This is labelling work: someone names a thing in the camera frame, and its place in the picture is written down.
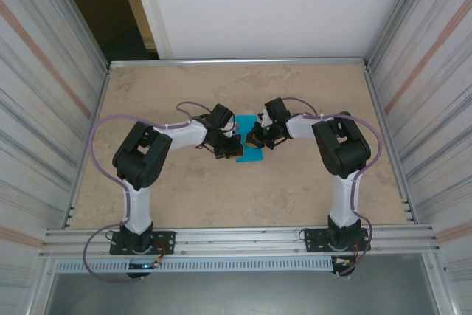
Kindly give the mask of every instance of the white wall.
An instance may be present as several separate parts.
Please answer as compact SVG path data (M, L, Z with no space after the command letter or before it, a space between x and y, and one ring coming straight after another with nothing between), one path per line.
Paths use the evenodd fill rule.
M143 0L162 59L365 56L397 0Z

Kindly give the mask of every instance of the aluminum frame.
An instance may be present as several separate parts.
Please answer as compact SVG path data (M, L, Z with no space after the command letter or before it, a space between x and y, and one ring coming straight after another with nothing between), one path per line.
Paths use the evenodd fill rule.
M104 78L102 88L100 89L100 94L98 96L98 102L97 102L97 105L95 106L94 114L88 124L87 136L90 135L92 127L94 126L95 122L98 121L98 117L100 117L100 112L102 111L102 106L103 106L103 100L105 99L106 89L108 88L108 83L110 82L110 74L111 74L111 70L108 70L108 73ZM77 197L79 195L80 185L82 184L83 174L86 171L88 158L89 158L89 141L87 140L83 147L83 154L80 157L80 163L77 166L76 174L74 177L74 185L72 186L71 195L70 195L71 202L70 202L69 207L66 209L66 212L64 213L63 219L61 222L62 228L66 228L69 225L69 222L70 222L69 219L73 216L75 202L77 201Z
M306 226L325 229L326 226ZM284 257L300 255L350 255L352 252L307 253L299 233L305 227L159 229L176 231L174 254L166 257ZM372 255L438 252L434 231L424 224L374 225ZM40 259L81 258L83 247L94 230L49 230ZM110 255L105 232L90 243L88 259L148 259L149 255Z
M361 58L268 58L261 60L162 60L145 62L112 62L111 69L125 67L182 67L182 66L238 66L238 65L303 65L303 64L361 64L364 69L364 77L374 104L375 113L381 126L382 134L386 140L387 150L394 168L395 178L402 195L402 203L407 219L413 221L414 206L409 203L409 190L405 183L404 174L395 152L384 112L378 100L378 95L373 86L370 73ZM97 104L95 119L100 114L103 98L109 76L104 84L103 94ZM80 185L81 176L85 167L84 158L81 170L77 175L77 186ZM73 201L77 198L78 188L73 195ZM325 228L326 226L312 226L311 228ZM309 254L305 251L305 244L299 239L298 233L303 227L272 227L272 228L225 228L225 229L177 229L176 253L167 257L174 258L214 258L214 257L307 257L308 255L345 255L343 252L324 252ZM51 230L46 234L44 247L41 250L37 272L36 289L29 298L29 310L26 314L42 314L46 308L49 294L52 290L52 281L55 269L60 260L76 260L82 257L83 247L89 235L94 230ZM88 260L106 262L112 256L108 253L109 241L105 239L105 233L100 233L92 242L87 252ZM374 237L370 255L380 254L421 254L425 262L426 271L437 301L440 314L460 314L457 303L451 293L450 286L444 274L436 271L439 266L434 264L431 269L431 260L438 259L439 246L431 226L426 224L397 224L374 225ZM136 256L113 256L115 258L146 258Z
M189 59L189 60L130 60L113 61L110 68L156 68L185 66L263 66L270 64L303 65L303 64L364 64L361 57L339 58L241 58L241 59Z

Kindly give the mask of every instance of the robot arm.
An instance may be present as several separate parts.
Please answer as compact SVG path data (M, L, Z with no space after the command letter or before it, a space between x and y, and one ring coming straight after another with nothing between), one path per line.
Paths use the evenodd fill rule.
M150 245L153 223L150 217L152 184L159 177L167 154L188 145L208 150L216 159L243 155L240 135L235 135L234 114L217 104L210 114L193 117L185 122L166 126L166 129L137 122L113 157L117 175L128 188L124 191L124 216L128 222L120 233L125 244L136 252L145 252Z
M370 158L369 145L352 120L322 120L305 114L291 114L280 98L265 104L258 121L246 136L246 144L274 149L288 139L298 138L316 141L324 166L333 175L333 207L328 216L328 229L332 235L331 244L336 249L343 249L345 242L352 242L352 234L359 233L361 228L361 221L351 210L351 188L356 173ZM355 210L359 180L355 187Z

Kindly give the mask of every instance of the vented metal strip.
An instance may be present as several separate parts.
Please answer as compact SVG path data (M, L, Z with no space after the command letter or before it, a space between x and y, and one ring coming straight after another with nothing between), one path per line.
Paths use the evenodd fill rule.
M97 273L142 273L129 269L129 259L91 260L89 266ZM132 260L134 264L152 260ZM205 257L163 259L154 272L231 272L231 271L332 271L331 256L305 257ZM56 273L86 273L82 260L59 261Z

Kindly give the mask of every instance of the orange stripe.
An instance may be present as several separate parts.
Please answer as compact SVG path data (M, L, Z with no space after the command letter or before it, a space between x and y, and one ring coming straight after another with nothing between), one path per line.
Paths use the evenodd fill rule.
M12 243L20 243L22 245L35 247L36 249L43 247L42 240L26 235L22 232L17 232L13 229L5 228L4 226L0 226L0 239L11 241Z
M448 265L462 265L466 263L470 263L472 261L472 258L464 258L462 260L455 260L452 262L448 262Z
M31 49L31 52L36 56L37 59L43 64L44 68L55 78L59 85L64 89L68 96L74 101L74 103L80 108L80 110L87 116L91 117L91 112L87 106L80 100L80 98L74 93L74 90L69 86L66 80L62 77L60 72L56 69L54 64L49 60L43 50L39 45L32 39L28 32L21 26L18 19L13 15L8 6L4 3L3 0L0 0L0 12L8 24L15 30L15 32L20 36L24 43Z
M438 232L436 239L438 243L446 243L465 236L472 236L472 221Z
M417 76L421 73L424 69L426 64L431 60L434 53L444 44L445 40L449 38L451 33L456 29L457 26L461 23L463 18L468 14L468 12L472 8L472 0L465 0L461 7L456 11L452 19L448 22L444 30L441 32L437 40L434 42L433 46L429 49L429 51L424 55L424 57L420 60L420 62L416 65L413 69L413 72L408 76L405 83L402 84L400 89L398 90L397 94L392 98L392 101L385 108L386 114L389 114L392 110L393 106L397 101L400 99L401 95L407 90L407 88L413 83L413 81L417 78Z

